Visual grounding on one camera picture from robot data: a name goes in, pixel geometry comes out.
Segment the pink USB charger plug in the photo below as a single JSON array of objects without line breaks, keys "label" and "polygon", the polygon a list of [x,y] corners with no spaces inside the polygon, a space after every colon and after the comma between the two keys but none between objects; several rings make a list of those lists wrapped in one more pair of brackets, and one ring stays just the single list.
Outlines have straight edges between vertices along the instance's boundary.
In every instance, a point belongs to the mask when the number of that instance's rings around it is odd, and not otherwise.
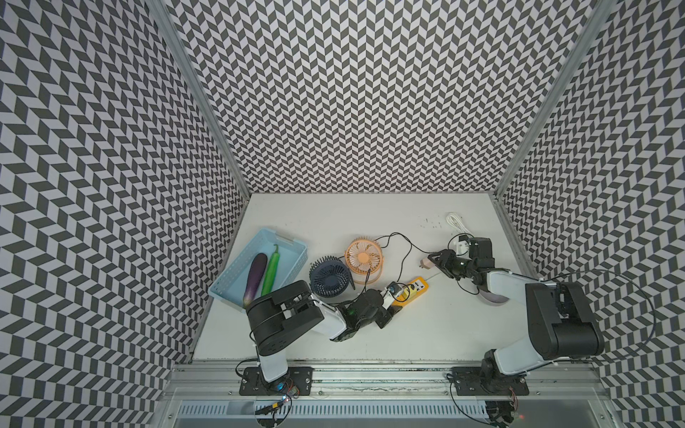
[{"label": "pink USB charger plug", "polygon": [[419,267],[421,267],[422,269],[431,269],[434,266],[435,266],[435,264],[433,264],[433,262],[431,262],[431,260],[429,260],[428,258],[423,258],[419,262]]}]

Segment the orange power strip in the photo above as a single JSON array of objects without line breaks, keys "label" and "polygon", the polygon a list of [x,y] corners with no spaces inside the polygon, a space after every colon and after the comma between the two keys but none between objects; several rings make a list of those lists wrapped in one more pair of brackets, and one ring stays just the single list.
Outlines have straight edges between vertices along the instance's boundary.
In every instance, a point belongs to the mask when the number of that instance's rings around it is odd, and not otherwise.
[{"label": "orange power strip", "polygon": [[422,276],[416,277],[407,284],[399,285],[399,291],[394,294],[392,305],[404,307],[415,301],[429,290],[429,285]]}]

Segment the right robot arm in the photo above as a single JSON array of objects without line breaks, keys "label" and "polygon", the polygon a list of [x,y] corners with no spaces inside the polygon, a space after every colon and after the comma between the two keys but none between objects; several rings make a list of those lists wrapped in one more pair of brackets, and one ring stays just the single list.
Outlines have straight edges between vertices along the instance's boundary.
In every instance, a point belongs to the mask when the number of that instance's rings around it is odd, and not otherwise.
[{"label": "right robot arm", "polygon": [[605,340],[583,287],[576,282],[543,281],[501,269],[492,241],[467,237],[467,255],[444,249],[428,260],[445,276],[470,280],[492,303],[515,301],[526,309],[526,335],[505,348],[488,351],[479,381],[490,394],[503,383],[521,381],[524,374],[560,358],[601,355]]}]

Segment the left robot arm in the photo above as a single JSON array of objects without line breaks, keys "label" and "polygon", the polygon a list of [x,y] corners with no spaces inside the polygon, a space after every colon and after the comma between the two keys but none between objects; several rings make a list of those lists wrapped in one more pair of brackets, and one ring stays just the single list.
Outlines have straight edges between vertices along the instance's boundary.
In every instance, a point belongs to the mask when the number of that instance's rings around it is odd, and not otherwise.
[{"label": "left robot arm", "polygon": [[383,291],[366,289],[350,301],[321,301],[304,281],[297,281],[253,301],[246,309],[258,369],[267,383],[288,373],[286,349],[313,331],[331,342],[345,342],[371,324],[387,326],[407,292],[392,283]]}]

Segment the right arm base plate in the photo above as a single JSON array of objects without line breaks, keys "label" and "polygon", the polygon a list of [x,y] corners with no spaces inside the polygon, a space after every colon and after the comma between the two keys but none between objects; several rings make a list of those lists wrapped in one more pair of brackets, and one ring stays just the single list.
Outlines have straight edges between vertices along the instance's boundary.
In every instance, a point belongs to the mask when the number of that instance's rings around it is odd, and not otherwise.
[{"label": "right arm base plate", "polygon": [[505,376],[495,370],[485,374],[480,367],[453,367],[451,374],[458,396],[526,397],[530,390],[526,378]]}]

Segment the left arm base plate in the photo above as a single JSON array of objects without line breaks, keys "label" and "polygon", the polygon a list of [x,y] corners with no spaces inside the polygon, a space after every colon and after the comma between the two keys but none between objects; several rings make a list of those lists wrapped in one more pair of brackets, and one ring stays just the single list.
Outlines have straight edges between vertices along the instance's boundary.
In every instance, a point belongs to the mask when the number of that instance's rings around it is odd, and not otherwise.
[{"label": "left arm base plate", "polygon": [[267,381],[261,367],[246,367],[241,374],[239,394],[241,396],[310,396],[313,382],[312,367],[290,367],[287,372],[273,381]]}]

